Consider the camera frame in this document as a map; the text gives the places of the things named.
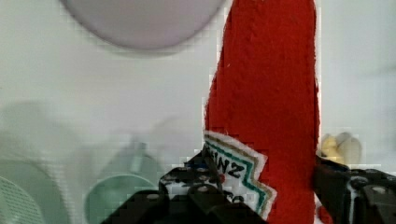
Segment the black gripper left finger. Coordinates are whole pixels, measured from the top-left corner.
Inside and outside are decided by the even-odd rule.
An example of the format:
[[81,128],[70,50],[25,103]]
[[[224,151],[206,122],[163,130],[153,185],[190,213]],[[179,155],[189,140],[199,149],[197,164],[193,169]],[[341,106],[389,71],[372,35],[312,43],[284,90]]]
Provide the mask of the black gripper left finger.
[[244,201],[229,200],[206,148],[158,186],[138,191],[101,224],[267,224]]

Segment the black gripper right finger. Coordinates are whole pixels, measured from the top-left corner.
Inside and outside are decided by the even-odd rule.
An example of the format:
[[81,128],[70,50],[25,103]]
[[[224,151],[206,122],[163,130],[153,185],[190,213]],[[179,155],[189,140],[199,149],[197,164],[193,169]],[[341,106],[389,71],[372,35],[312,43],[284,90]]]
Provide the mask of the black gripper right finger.
[[396,224],[396,179],[317,157],[314,192],[333,224]]

